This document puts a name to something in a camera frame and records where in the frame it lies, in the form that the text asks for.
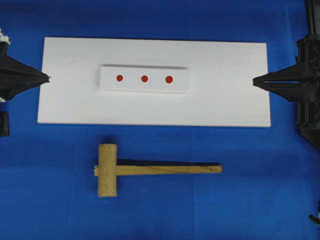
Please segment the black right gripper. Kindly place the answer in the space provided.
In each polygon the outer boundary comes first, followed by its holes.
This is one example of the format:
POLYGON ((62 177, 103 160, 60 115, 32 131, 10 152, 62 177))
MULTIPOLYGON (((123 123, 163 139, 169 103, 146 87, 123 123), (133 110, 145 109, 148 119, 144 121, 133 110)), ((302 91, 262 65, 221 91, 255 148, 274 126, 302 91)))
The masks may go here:
POLYGON ((253 85, 297 104, 297 122, 301 135, 320 139, 320 36, 308 34, 296 43, 296 65, 253 79, 253 85))

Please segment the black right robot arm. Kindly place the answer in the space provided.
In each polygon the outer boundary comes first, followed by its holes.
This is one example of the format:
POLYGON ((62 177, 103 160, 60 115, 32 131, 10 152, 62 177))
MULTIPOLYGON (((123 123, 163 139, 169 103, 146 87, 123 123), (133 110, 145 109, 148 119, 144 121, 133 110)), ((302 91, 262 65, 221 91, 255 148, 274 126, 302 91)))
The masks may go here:
POLYGON ((296 42, 296 64, 254 78, 253 85, 296 103, 301 135, 320 145, 320 2, 305 1, 308 34, 296 42))

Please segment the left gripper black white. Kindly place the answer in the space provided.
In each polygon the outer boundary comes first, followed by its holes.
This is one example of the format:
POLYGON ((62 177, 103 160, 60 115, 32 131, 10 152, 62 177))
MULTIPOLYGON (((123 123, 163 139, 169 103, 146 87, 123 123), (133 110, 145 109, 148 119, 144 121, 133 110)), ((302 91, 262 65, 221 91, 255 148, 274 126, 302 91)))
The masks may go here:
POLYGON ((49 83, 50 79, 45 73, 8 56, 7 53, 10 44, 11 39, 7 35, 4 35, 4 31, 0 29, 0 73, 5 75, 41 77, 46 80, 1 81, 0 98, 5 101, 12 100, 17 94, 26 90, 36 88, 44 83, 49 83))

